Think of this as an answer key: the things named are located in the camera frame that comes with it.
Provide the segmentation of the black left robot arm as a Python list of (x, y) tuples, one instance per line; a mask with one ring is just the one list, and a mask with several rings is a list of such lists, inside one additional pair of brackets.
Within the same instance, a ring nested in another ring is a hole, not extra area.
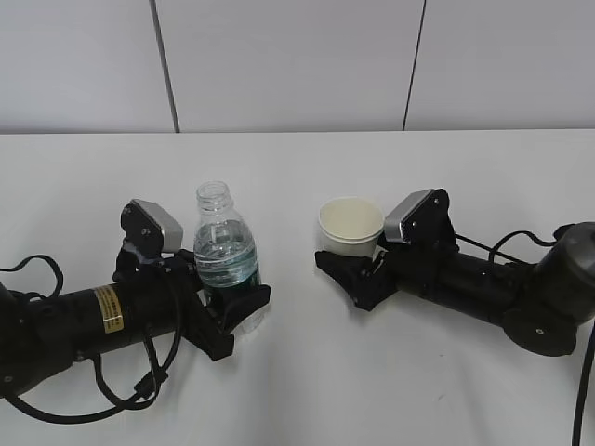
[(1, 291), (1, 393), (20, 396), (75, 362), (179, 332), (212, 361), (233, 330), (267, 306), (266, 284), (228, 288), (204, 304), (192, 257), (178, 253), (119, 271), (107, 285), (47, 297)]

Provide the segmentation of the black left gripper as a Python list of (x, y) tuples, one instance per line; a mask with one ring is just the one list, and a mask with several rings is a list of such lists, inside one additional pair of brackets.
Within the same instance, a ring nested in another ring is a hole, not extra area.
[(180, 316), (183, 337), (204, 352), (212, 361), (230, 357), (234, 348), (233, 331), (240, 335), (254, 332), (270, 304), (271, 288), (267, 284), (243, 289), (224, 288), (221, 299), (220, 326), (216, 317), (199, 297), (203, 284), (195, 267), (192, 251), (180, 249), (172, 256), (159, 260), (159, 276), (174, 303), (175, 317)]

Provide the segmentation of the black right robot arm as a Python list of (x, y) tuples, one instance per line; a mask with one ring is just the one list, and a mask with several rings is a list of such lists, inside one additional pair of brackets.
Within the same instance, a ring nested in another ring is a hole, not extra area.
[(565, 225), (554, 237), (535, 264), (469, 256), (453, 240), (382, 241), (375, 258), (329, 251), (314, 258), (357, 308), (370, 311), (403, 291), (493, 324), (530, 352), (560, 357), (574, 352), (578, 327), (594, 318), (594, 225)]

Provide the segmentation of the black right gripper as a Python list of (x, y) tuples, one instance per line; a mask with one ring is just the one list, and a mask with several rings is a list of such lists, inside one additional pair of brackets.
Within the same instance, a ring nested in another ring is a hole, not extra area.
[[(384, 234), (379, 235), (377, 245), (389, 248)], [(381, 250), (374, 258), (316, 251), (314, 257), (316, 267), (347, 291), (356, 308), (372, 310), (398, 291), (390, 251)]]

